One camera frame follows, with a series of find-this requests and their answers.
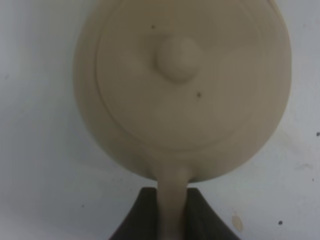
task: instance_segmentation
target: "ceramic teapot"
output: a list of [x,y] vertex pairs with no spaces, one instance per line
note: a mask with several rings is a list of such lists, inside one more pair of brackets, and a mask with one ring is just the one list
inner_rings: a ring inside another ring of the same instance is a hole
[[74,60],[97,143],[158,181],[160,238],[181,239],[187,184],[249,160],[278,126],[291,48],[271,0],[102,1]]

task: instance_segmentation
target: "teapot lid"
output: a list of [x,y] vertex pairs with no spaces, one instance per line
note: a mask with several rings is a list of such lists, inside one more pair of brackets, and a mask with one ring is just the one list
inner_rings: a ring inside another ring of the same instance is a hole
[[259,109],[267,81],[263,36],[240,7],[126,1],[96,54],[97,86],[113,119],[167,150],[198,149],[237,131]]

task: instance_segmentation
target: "white surface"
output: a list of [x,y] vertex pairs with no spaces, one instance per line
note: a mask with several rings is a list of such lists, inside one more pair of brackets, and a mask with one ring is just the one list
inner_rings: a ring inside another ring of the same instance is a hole
[[[197,186],[228,225],[236,212],[244,240],[317,240],[320,2],[277,2],[293,50],[292,91],[283,120],[251,161]],[[107,239],[139,189],[155,185],[108,159],[78,114],[73,52],[94,4],[0,0],[2,240]]]

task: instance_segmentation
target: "lid knob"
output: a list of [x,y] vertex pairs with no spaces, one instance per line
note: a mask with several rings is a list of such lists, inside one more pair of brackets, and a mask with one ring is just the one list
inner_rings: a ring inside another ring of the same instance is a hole
[[190,37],[170,36],[156,53],[156,66],[160,73],[174,83],[185,83],[199,71],[203,51]]

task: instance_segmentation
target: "unglazed teapot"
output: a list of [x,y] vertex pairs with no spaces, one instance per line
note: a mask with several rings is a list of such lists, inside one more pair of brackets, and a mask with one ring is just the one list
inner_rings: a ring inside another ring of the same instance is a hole
[[187,184],[249,160],[278,126],[291,48],[272,0],[104,0],[74,59],[98,144],[158,181],[159,237],[182,239]]

